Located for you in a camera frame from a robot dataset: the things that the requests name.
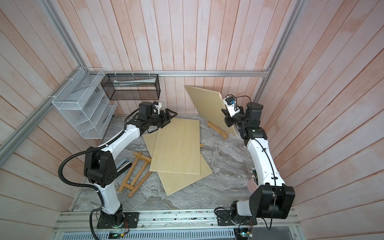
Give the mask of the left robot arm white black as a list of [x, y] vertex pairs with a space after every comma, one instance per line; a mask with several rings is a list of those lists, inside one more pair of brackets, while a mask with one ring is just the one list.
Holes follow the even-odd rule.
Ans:
[[121, 227], [124, 221], [123, 207], [117, 197], [115, 179], [133, 164], [128, 162], [120, 167], [115, 158], [132, 141], [143, 135], [150, 127], [164, 128], [177, 113], [162, 110], [159, 102], [142, 102], [138, 109], [125, 118], [123, 129], [104, 145], [88, 148], [84, 174], [101, 200], [101, 219], [113, 228]]

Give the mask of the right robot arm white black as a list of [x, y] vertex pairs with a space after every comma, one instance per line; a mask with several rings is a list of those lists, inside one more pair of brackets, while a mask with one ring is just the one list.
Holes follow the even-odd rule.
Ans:
[[246, 201], [234, 201], [231, 219], [241, 225], [251, 218], [286, 219], [296, 196], [293, 187], [287, 186], [272, 158], [268, 137], [260, 126], [263, 106], [249, 102], [245, 108], [237, 105], [234, 96], [223, 100], [225, 123], [236, 126], [255, 165], [257, 189]]

